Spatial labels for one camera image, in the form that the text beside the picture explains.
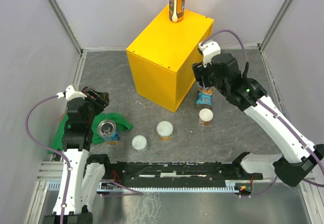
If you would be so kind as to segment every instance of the bottle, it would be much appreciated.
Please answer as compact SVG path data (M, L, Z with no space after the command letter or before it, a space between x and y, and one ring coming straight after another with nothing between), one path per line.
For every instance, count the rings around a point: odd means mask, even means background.
M213 88L202 87L197 83L196 109L199 111L204 108L211 110L212 106L213 106Z

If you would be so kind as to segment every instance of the box side panel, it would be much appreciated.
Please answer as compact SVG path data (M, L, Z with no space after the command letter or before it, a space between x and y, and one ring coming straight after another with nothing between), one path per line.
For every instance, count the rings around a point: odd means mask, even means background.
M127 51L136 91L156 104L175 111L176 74Z
M200 41L206 39L212 32L213 25L209 27L209 29L205 32L205 34L201 37ZM193 85L195 79L192 71L192 64L202 62L203 56L198 52L198 43L196 47L191 51L188 58L185 60L181 68L177 73L177 89L176 89L176 109L181 104L182 100L190 90Z

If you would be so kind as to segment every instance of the small container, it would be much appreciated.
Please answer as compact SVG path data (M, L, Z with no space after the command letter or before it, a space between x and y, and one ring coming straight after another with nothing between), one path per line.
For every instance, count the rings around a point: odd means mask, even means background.
M113 120L104 120L98 125L98 134L108 143L116 144L120 140L120 132Z
M143 135L137 135L132 140L132 146L138 153L145 152L147 150L147 140Z
M202 110L203 108L212 109L213 106L213 88L197 86L197 100L196 109Z
M156 127L158 137L162 141L169 141L172 138L173 126L168 121L159 122Z
M202 126L208 126L209 124L211 124L213 116L213 112L210 109L204 108L199 112L198 123Z
M184 3L185 0L169 0L169 19L172 20L174 10L176 10L177 20L175 22L180 22L183 20L184 15Z

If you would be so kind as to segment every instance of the white spoon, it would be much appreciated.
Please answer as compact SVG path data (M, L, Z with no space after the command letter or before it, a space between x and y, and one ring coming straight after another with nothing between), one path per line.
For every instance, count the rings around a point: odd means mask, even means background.
M173 4L173 15L172 15L172 21L177 22L178 21L178 16L177 16L177 0L174 0Z

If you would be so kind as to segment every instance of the metal frame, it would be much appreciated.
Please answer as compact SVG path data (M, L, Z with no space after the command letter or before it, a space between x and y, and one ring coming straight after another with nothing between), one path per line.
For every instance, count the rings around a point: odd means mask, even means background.
M282 19L284 18L287 10L289 9L290 5L292 4L293 0L285 0L283 5L281 6L279 12L277 13L274 21L272 22L269 30L267 31L262 43L259 46L259 50L263 52L265 48L268 46L269 42L271 41L274 33L276 32L278 26L280 25Z
M47 1L49 2L49 4L50 4L54 14L56 15L57 19L61 23L64 31L66 32L66 34L70 38L74 48L77 50L77 52L79 54L81 54L82 53L82 48L81 48L80 44L78 43L77 39L74 37L73 32L71 30L71 27L69 26L63 12L60 9L60 7L56 3L56 0L47 0Z

